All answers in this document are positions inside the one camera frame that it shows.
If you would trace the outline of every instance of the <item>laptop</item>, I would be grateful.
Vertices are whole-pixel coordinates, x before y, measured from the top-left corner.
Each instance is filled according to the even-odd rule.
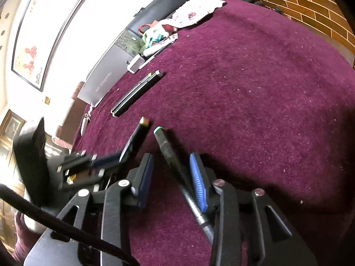
[[[141,39],[125,29],[90,71],[78,98],[96,107],[127,72],[127,64],[140,53]]]

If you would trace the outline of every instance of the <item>maroon carpet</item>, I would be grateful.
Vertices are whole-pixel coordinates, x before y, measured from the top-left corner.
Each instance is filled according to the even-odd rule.
[[[237,0],[143,70],[125,74],[92,112],[76,150],[107,154],[141,116],[172,129],[180,153],[242,189],[264,188],[324,265],[352,219],[355,72],[308,29]],[[165,77],[125,114],[111,107],[148,72]],[[137,157],[155,155],[147,210],[134,215],[133,255],[144,265],[208,265],[207,239],[172,183],[153,133]]]

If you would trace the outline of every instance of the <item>wooden cabinet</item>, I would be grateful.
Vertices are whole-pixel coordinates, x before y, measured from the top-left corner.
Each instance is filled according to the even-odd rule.
[[[25,121],[9,110],[0,126],[0,183],[5,184],[17,194],[24,196],[24,186],[18,172],[13,140],[19,135]],[[0,240],[11,252],[17,240],[15,229],[16,209],[0,200]]]

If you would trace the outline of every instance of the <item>small picture frame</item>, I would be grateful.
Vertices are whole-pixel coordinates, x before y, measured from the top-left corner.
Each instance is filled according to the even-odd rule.
[[[17,120],[15,117],[11,117],[8,125],[5,128],[3,136],[12,142],[20,130],[21,121]]]

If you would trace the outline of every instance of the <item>clamp jaw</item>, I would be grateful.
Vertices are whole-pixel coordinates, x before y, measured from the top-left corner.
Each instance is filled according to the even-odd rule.
[[[95,193],[81,189],[57,217],[78,229],[83,229],[90,216],[98,218],[97,213],[102,211],[101,226],[98,227],[101,229],[101,240],[121,248],[130,255],[122,214],[145,207],[152,172],[153,156],[146,153],[140,166],[130,170],[126,179],[115,182],[107,190]],[[100,223],[99,218],[94,220],[94,224],[91,222],[85,229],[91,231],[91,234],[95,233],[94,229]],[[27,256],[24,266],[82,266],[98,260],[98,257],[101,266],[123,265],[115,256],[97,251],[91,246],[47,229]]]
[[[317,265],[301,236],[263,189],[242,191],[216,179],[197,153],[190,156],[190,168],[200,209],[215,213],[210,266],[241,265],[240,221],[250,229],[248,265]]]
[[[14,140],[14,152],[31,202],[57,216],[83,188],[91,193],[107,189],[125,162],[139,148],[148,126],[141,123],[126,146],[116,153],[98,157],[85,151],[46,159],[44,119],[27,122]]]

